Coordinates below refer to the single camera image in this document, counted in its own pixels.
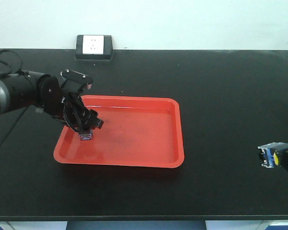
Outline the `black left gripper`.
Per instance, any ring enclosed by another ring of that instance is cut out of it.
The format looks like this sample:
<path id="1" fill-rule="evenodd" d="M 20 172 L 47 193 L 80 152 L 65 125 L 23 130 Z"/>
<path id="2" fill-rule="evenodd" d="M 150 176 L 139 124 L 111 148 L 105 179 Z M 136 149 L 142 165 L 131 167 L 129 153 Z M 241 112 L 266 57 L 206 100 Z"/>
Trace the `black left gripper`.
<path id="1" fill-rule="evenodd" d="M 79 94 L 64 91 L 56 77 L 43 76 L 38 89 L 37 106 L 79 135 L 91 134 L 91 128 L 102 128 L 104 121 L 98 112 L 87 109 Z"/>

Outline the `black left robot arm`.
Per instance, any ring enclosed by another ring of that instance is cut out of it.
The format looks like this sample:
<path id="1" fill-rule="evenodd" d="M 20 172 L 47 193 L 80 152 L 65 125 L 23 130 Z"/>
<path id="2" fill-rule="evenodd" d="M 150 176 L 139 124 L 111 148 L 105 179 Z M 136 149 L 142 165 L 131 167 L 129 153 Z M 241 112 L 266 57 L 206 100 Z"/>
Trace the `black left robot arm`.
<path id="1" fill-rule="evenodd" d="M 80 96 L 93 78 L 70 69 L 60 76 L 62 84 L 55 76 L 40 72 L 0 73 L 0 115 L 34 105 L 80 135 L 101 128 L 104 122 L 98 112 L 86 108 Z"/>

